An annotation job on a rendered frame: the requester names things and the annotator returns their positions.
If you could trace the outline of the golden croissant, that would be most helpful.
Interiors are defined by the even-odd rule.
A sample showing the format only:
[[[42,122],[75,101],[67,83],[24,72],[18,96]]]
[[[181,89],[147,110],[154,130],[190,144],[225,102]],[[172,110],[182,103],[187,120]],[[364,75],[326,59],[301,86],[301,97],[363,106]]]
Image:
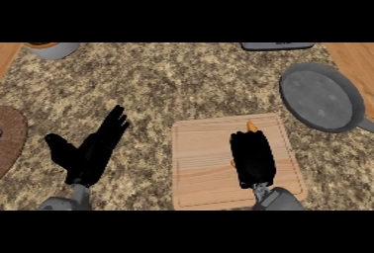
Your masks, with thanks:
[[[248,130],[231,134],[230,145],[233,160],[231,165],[236,168],[246,166],[255,157],[258,146],[259,129],[252,122],[248,122]]]

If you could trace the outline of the dark grey flat appliance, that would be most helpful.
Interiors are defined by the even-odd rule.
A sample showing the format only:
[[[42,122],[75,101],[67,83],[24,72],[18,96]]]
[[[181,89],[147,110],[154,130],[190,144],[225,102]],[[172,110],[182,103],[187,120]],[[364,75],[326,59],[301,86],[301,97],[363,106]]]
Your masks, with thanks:
[[[245,42],[242,47],[250,51],[293,50],[314,47],[313,42]]]

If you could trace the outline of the grey frying pan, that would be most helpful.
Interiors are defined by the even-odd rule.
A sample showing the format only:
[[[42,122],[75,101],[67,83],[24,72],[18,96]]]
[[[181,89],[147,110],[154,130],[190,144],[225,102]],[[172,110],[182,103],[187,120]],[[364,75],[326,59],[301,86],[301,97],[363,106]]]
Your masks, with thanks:
[[[374,133],[360,91],[345,75],[327,65],[293,64],[280,79],[280,93],[289,111],[311,128],[344,133],[361,127]]]

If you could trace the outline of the pale wooden cutting board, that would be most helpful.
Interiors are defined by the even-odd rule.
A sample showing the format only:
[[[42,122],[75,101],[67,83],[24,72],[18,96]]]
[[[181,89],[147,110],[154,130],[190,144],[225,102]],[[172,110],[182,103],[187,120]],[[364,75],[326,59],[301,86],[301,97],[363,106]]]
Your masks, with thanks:
[[[308,187],[282,117],[245,115],[174,124],[174,204],[180,211],[211,211],[255,205],[253,192],[240,188],[231,165],[230,137],[253,124],[265,133],[277,164],[276,185],[298,199]]]

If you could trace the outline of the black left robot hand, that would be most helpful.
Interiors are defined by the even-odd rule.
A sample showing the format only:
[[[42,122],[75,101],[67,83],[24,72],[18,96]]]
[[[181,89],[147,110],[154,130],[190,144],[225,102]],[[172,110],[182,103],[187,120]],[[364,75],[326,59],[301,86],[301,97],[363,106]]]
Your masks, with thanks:
[[[46,135],[52,160],[67,171],[64,182],[69,185],[79,184],[92,187],[98,183],[128,127],[125,108],[117,105],[98,131],[88,136],[80,147],[75,147],[58,134]]]

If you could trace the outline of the grey pot with orange rim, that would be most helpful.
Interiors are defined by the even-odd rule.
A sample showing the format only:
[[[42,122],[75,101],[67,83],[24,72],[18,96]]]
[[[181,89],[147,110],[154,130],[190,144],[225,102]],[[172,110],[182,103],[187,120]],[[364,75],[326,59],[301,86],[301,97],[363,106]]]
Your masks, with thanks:
[[[66,58],[79,49],[79,42],[48,42],[48,43],[26,43],[26,47],[32,52],[46,60],[57,60]]]

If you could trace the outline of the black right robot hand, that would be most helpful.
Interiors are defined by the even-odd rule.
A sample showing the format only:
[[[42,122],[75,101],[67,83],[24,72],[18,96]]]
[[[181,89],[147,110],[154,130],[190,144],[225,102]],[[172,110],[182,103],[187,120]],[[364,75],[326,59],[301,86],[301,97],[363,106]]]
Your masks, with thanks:
[[[261,130],[231,134],[231,152],[240,187],[250,189],[259,183],[274,185],[277,165],[268,138]]]

